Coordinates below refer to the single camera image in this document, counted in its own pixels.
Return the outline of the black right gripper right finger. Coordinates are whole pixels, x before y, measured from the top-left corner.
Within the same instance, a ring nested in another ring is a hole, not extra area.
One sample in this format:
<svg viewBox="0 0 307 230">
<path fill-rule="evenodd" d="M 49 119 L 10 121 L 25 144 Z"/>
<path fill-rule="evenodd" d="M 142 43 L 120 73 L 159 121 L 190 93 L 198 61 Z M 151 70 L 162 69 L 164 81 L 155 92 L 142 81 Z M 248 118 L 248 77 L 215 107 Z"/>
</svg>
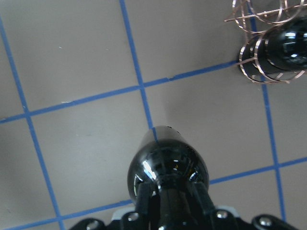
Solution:
<svg viewBox="0 0 307 230">
<path fill-rule="evenodd" d="M 208 189 L 203 183 L 193 182 L 191 191 L 192 204 L 190 210 L 198 223 L 204 223 L 215 211 L 215 206 L 208 194 Z"/>
</svg>

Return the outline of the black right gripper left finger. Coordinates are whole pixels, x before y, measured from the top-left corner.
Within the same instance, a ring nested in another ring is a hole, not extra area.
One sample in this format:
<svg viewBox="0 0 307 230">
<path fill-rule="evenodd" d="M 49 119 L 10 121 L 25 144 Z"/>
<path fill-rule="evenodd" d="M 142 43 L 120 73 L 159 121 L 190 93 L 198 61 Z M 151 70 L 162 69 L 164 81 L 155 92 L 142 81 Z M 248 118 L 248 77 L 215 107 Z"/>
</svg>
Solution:
<svg viewBox="0 0 307 230">
<path fill-rule="evenodd" d="M 135 212 L 138 214 L 139 230 L 156 229 L 155 196 L 149 183 L 141 183 L 138 188 Z"/>
</svg>

